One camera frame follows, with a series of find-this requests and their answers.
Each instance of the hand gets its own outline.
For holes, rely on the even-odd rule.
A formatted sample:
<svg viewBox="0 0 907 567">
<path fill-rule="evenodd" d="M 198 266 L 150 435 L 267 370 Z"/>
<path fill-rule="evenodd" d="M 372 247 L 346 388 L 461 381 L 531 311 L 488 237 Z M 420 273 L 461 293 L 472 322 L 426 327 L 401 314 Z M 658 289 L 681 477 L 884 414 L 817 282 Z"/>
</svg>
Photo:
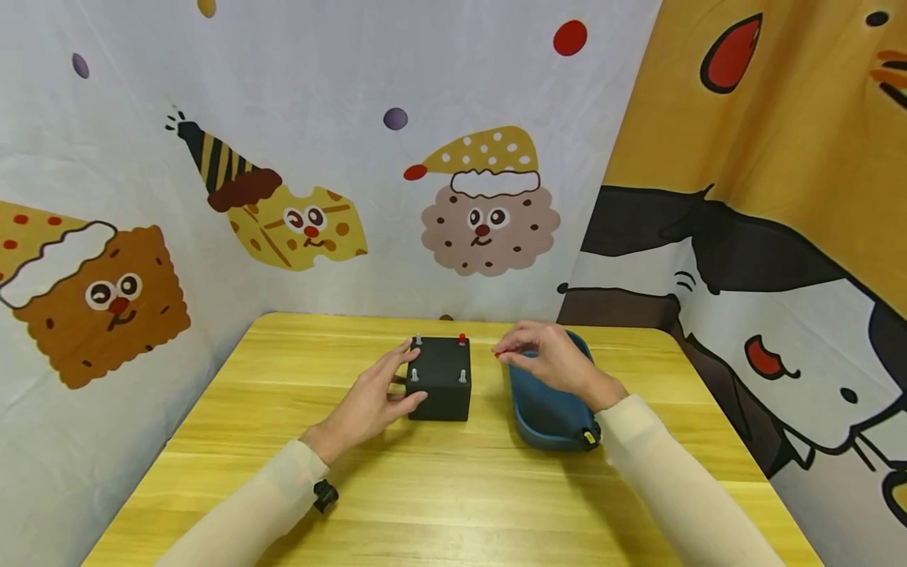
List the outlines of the hand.
<svg viewBox="0 0 907 567">
<path fill-rule="evenodd" d="M 408 338 L 360 374 L 331 415 L 299 437 L 324 464 L 331 466 L 343 453 L 378 435 L 428 397 L 426 392 L 410 396 L 387 392 L 392 382 L 404 381 L 396 375 L 397 369 L 419 357 L 418 348 L 407 351 L 410 342 Z"/>
<path fill-rule="evenodd" d="M 526 350 L 539 353 L 523 356 Z M 573 344 L 560 325 L 521 321 L 513 326 L 492 352 L 503 363 L 522 368 L 548 386 L 575 394 L 598 413 L 627 397 L 620 381 L 592 364 Z"/>
</svg>

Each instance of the white sleeve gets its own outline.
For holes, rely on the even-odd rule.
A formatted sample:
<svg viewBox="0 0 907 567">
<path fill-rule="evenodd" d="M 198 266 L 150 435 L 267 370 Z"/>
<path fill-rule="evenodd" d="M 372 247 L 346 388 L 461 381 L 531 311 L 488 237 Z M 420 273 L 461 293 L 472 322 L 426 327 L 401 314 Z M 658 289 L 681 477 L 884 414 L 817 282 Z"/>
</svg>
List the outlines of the white sleeve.
<svg viewBox="0 0 907 567">
<path fill-rule="evenodd" d="M 298 440 L 186 532 L 157 562 L 163 567 L 246 567 L 289 532 L 315 503 L 327 466 Z"/>
<path fill-rule="evenodd" d="M 784 565 L 721 484 L 642 398 L 598 412 L 608 462 L 636 490 L 685 565 Z"/>
</svg>

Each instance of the cartoon cracker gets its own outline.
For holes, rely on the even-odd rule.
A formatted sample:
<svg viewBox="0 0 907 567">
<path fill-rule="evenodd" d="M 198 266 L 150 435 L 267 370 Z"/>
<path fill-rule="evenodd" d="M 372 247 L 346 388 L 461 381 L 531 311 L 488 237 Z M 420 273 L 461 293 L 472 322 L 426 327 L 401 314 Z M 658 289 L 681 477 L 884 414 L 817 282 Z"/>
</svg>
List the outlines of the cartoon cracker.
<svg viewBox="0 0 907 567">
<path fill-rule="evenodd" d="M 190 326 L 157 226 L 117 230 L 0 201 L 0 301 L 70 388 Z"/>
<path fill-rule="evenodd" d="M 249 255 L 269 266 L 302 271 L 315 256 L 345 261 L 368 252 L 356 206 L 322 187 L 293 195 L 276 171 L 262 169 L 204 132 L 197 123 L 171 117 L 208 190 L 208 204 L 226 213 Z"/>
</svg>

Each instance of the wooden table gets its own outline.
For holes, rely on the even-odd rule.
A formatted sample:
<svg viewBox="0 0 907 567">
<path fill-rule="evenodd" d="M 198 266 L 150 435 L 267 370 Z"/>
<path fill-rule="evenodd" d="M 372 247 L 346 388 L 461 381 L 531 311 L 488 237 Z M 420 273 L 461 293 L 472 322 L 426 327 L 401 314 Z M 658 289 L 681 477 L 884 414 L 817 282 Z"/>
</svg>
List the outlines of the wooden table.
<svg viewBox="0 0 907 567">
<path fill-rule="evenodd" d="M 513 426 L 500 323 L 271 314 L 252 325 L 94 548 L 86 565 L 151 565 L 288 439 L 325 417 L 359 372 L 416 332 L 472 342 L 467 423 L 391 426 L 329 478 L 341 494 L 262 565 L 678 564 L 603 451 L 545 454 Z M 596 362 L 647 399 L 788 565 L 820 565 L 673 339 L 572 327 Z"/>
</svg>

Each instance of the red dot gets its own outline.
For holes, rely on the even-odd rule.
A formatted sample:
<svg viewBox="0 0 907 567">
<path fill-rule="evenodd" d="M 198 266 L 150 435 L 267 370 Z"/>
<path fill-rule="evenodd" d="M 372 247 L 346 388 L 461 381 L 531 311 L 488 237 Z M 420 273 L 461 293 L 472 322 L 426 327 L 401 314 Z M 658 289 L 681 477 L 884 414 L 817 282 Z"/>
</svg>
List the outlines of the red dot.
<svg viewBox="0 0 907 567">
<path fill-rule="evenodd" d="M 428 168 L 421 163 L 419 165 L 411 165 L 403 172 L 403 178 L 407 181 L 415 181 L 422 179 L 427 172 Z"/>
<path fill-rule="evenodd" d="M 570 57 L 577 54 L 583 45 L 586 44 L 588 32 L 586 26 L 580 20 L 570 20 L 558 29 L 554 35 L 554 51 Z"/>
</svg>

